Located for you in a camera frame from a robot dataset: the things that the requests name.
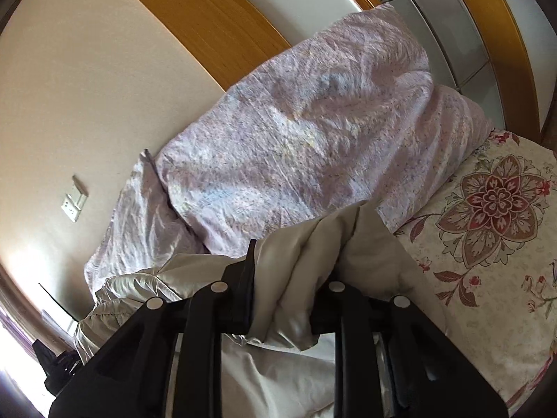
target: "bed sheet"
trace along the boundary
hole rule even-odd
[[[557,161],[492,132],[395,232],[513,413],[557,352]]]

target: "white screw cap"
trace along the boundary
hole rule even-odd
[[[223,281],[217,281],[211,284],[211,290],[215,293],[221,293],[228,289],[228,284]]]
[[[404,295],[397,295],[393,299],[393,303],[399,308],[408,308],[410,306],[410,299]]]
[[[159,309],[163,306],[164,301],[160,297],[153,297],[147,300],[147,308],[149,309]]]
[[[342,292],[344,291],[344,289],[346,289],[346,286],[343,282],[331,281],[329,283],[329,290],[331,290],[332,292]]]

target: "white comforter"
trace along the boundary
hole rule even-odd
[[[109,279],[102,301],[80,322],[75,342],[87,361],[141,304],[158,295],[191,297],[221,278],[226,256],[177,255],[153,269]],[[411,298],[462,349],[457,329],[438,298],[374,206],[353,204],[324,218],[277,230],[256,248],[254,317],[239,345],[222,345],[226,418],[332,416],[334,339],[317,343],[308,317],[315,291],[336,267],[342,281],[364,294]]]

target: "wooden bed frame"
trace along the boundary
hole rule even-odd
[[[0,0],[0,32],[20,0]],[[197,58],[219,85],[228,89],[254,68],[290,47],[284,37],[247,0],[140,0]],[[371,9],[379,0],[355,0]],[[534,79],[528,55],[505,0],[464,0],[492,62],[500,89],[507,128],[539,142],[539,117]],[[18,323],[48,340],[40,315],[10,281],[0,266],[0,304],[12,303]],[[56,340],[56,351],[66,347]],[[554,416],[557,364],[515,415],[523,418]]]

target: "frosted glass panel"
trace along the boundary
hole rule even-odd
[[[462,94],[480,104],[486,116],[493,121],[498,129],[505,128],[503,108],[499,98],[499,88],[493,68],[486,64],[480,72],[474,75],[461,89]]]
[[[459,85],[487,61],[472,16],[461,0],[415,0],[441,42]]]
[[[393,0],[391,4],[403,17],[410,31],[416,36],[417,40],[427,52],[434,83],[436,85],[446,85],[455,88],[455,80],[450,73],[445,56],[424,18],[416,8],[416,5],[414,5],[414,2],[412,0]]]

